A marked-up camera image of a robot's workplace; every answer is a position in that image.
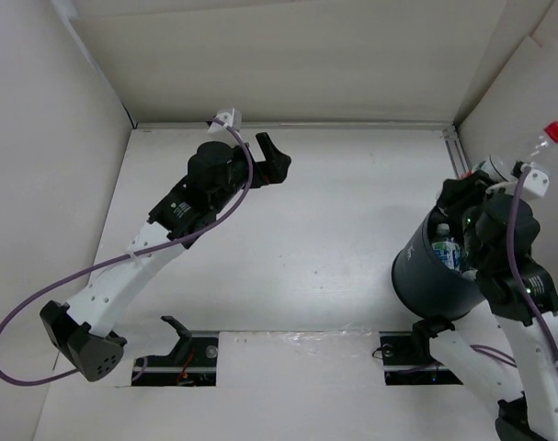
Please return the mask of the clear bottle blue white label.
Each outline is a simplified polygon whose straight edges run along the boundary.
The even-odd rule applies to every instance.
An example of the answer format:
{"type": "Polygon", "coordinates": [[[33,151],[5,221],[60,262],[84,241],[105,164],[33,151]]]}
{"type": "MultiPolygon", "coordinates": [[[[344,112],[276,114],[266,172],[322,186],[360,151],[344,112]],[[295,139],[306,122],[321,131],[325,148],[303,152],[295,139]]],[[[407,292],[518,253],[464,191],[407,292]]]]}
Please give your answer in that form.
{"type": "Polygon", "coordinates": [[[461,247],[454,241],[449,224],[437,225],[431,247],[445,267],[458,273],[461,272],[461,247]]]}

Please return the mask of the clear bottle red cap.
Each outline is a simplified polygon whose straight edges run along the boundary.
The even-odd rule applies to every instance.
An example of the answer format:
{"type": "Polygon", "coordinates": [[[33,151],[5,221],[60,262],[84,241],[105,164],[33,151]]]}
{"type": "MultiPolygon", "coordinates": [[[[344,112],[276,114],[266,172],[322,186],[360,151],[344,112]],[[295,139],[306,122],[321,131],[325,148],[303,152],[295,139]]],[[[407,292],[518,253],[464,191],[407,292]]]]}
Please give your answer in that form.
{"type": "Polygon", "coordinates": [[[514,181],[519,174],[517,164],[541,168],[545,158],[557,147],[558,121],[553,121],[541,130],[519,136],[498,153],[487,155],[468,174],[484,172],[495,183],[514,181]]]}

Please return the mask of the green plastic bottle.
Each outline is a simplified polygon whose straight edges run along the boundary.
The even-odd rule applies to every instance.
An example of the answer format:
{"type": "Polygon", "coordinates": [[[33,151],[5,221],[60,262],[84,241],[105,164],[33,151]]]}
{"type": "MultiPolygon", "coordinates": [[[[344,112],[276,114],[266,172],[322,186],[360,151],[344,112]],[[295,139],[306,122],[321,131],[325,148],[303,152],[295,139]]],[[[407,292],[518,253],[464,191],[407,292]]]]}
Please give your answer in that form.
{"type": "Polygon", "coordinates": [[[467,280],[474,281],[476,279],[477,269],[467,262],[467,253],[464,250],[461,250],[460,272],[461,276],[467,280]]]}

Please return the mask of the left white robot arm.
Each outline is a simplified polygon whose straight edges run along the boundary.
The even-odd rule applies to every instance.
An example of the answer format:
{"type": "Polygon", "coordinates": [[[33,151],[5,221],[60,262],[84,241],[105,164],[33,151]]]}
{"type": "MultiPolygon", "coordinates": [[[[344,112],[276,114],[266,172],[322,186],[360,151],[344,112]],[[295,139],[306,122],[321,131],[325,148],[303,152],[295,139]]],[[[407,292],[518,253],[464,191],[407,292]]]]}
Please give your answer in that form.
{"type": "Polygon", "coordinates": [[[121,261],[106,265],[66,302],[51,300],[41,309],[52,344],[87,381],[103,379],[124,357],[127,341],[114,327],[150,280],[216,227],[236,194],[286,180],[291,158],[265,132],[256,141],[264,155],[259,162],[239,145],[201,144],[186,175],[149,212],[121,261]]]}

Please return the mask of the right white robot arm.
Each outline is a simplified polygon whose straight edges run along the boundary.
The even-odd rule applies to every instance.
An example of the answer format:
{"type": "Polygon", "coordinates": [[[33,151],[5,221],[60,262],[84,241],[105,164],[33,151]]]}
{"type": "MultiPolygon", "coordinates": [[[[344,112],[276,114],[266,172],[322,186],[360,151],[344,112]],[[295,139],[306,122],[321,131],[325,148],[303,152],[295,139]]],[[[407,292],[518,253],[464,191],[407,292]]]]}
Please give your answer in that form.
{"type": "Polygon", "coordinates": [[[465,342],[441,315],[416,322],[409,350],[448,368],[495,419],[502,440],[558,440],[558,295],[531,256],[540,224],[522,193],[533,170],[522,164],[513,192],[476,171],[444,181],[438,210],[461,226],[467,262],[505,335],[517,375],[465,342]]]}

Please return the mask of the dark blue round bin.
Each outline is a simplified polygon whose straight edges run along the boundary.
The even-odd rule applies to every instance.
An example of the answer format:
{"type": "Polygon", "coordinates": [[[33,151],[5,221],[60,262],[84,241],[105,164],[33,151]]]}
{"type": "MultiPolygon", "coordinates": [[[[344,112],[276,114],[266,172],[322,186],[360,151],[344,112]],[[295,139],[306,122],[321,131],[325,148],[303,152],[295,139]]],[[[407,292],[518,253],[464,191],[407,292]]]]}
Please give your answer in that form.
{"type": "Polygon", "coordinates": [[[455,321],[486,300],[494,314],[530,322],[528,304],[507,259],[510,205],[510,198],[497,204],[483,204],[483,214],[476,224],[478,238],[483,244],[482,268],[474,281],[448,269],[435,255],[431,242],[438,224],[449,224],[451,235],[458,240],[461,249],[462,229],[438,208],[430,211],[393,261],[393,288],[408,310],[422,318],[443,316],[455,321]]]}

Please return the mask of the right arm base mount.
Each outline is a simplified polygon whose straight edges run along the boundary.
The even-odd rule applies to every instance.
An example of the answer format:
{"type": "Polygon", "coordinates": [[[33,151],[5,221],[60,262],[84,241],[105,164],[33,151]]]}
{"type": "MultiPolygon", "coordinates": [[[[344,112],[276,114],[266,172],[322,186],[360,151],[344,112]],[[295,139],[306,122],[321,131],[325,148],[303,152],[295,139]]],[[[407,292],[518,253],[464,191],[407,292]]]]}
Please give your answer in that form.
{"type": "Polygon", "coordinates": [[[461,385],[447,367],[416,348],[410,332],[379,332],[372,356],[382,362],[387,386],[461,385]]]}

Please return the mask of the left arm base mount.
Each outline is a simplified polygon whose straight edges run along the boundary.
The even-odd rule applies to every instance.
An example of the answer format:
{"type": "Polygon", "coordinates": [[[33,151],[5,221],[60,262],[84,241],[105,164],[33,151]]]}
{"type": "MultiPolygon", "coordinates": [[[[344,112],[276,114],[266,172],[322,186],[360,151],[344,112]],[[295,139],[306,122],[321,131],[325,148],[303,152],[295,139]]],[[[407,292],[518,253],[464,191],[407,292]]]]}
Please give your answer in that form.
{"type": "Polygon", "coordinates": [[[131,373],[133,387],[214,387],[217,383],[218,332],[193,334],[186,355],[179,361],[170,356],[140,356],[131,373]]]}

